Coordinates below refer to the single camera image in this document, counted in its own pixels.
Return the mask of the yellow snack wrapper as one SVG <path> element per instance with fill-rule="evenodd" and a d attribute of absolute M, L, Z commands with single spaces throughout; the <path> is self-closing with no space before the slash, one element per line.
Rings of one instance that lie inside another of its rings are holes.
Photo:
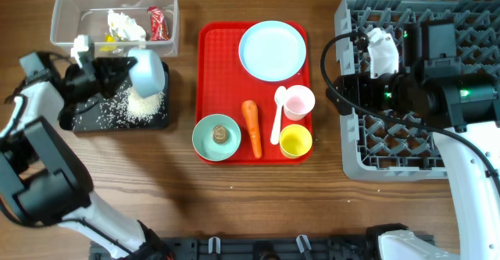
<path fill-rule="evenodd" d="M 114 55 L 127 56 L 131 49 L 146 49 L 140 41 L 132 41 L 125 37 L 106 34 L 104 39 L 105 45 L 100 48 L 100 52 L 113 53 Z M 118 46 L 119 43 L 133 43 L 131 46 Z"/>

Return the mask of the white tissue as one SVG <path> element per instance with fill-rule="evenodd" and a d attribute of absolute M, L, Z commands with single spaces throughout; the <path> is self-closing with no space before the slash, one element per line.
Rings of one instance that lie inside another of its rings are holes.
<path fill-rule="evenodd" d="M 107 21 L 110 34 L 120 41 L 145 41 L 146 32 L 137 24 L 135 19 L 130 18 L 123 12 L 108 11 Z"/>

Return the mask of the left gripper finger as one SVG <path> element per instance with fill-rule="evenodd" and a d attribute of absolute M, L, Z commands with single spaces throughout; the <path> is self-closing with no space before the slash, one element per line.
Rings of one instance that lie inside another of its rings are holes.
<path fill-rule="evenodd" d="M 129 86 L 130 79 L 126 78 L 119 84 L 113 84 L 111 86 L 105 87 L 102 91 L 99 92 L 99 94 L 105 99 L 110 99 L 125 91 Z"/>
<path fill-rule="evenodd" d="M 135 57 L 99 57 L 95 69 L 99 80 L 124 80 L 138 63 Z"/>

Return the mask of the orange carrot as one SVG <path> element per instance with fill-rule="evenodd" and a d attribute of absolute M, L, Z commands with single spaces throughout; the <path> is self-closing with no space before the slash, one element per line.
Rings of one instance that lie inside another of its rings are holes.
<path fill-rule="evenodd" d="M 244 101 L 241 105 L 241 111 L 243 117 L 245 118 L 253 154 L 255 158 L 261 158 L 263 151 L 260 139 L 259 115 L 257 105 L 253 100 Z"/>

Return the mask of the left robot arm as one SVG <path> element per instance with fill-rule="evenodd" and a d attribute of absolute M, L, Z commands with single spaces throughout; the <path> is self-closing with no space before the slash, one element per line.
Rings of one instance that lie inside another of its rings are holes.
<path fill-rule="evenodd" d="M 7 97 L 15 108 L 1 132 L 1 211 L 18 226 L 78 232 L 114 259 L 173 259 L 174 252 L 139 220 L 122 215 L 94 189 L 87 168 L 55 130 L 60 113 L 101 94 L 115 95 L 135 57 L 80 53 L 61 77 L 54 52 L 20 58 L 25 73 Z"/>

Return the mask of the red candy wrapper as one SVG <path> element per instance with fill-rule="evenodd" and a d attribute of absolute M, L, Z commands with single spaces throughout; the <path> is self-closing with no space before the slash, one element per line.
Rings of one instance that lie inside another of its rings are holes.
<path fill-rule="evenodd" d="M 148 14 L 151 20 L 151 40 L 152 41 L 168 41 L 168 27 L 166 25 L 166 18 L 163 12 L 157 6 L 148 8 Z"/>

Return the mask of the brown walnut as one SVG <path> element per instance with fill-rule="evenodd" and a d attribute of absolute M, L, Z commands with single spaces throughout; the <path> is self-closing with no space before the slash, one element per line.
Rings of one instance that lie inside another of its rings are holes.
<path fill-rule="evenodd" d="M 212 129 L 212 139 L 217 144 L 224 144 L 229 139 L 229 131 L 224 125 L 215 125 Z"/>

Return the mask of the light blue bowl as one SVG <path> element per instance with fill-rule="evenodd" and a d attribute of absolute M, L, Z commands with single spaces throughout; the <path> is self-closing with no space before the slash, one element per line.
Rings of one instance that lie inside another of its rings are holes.
<path fill-rule="evenodd" d="M 141 98 L 148 98 L 162 92 L 166 76 L 160 57 L 151 49 L 133 48 L 128 52 L 137 63 L 129 72 L 131 83 Z"/>

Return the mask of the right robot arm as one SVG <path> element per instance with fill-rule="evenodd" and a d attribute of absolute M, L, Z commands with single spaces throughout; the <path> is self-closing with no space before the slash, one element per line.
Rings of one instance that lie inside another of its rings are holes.
<path fill-rule="evenodd" d="M 408 23 L 402 48 L 380 29 L 347 39 L 370 56 L 370 71 L 327 80 L 343 116 L 354 111 L 387 123 L 420 118 L 445 165 L 459 228 L 461 259 L 499 256 L 499 80 L 462 72 L 451 20 Z"/>

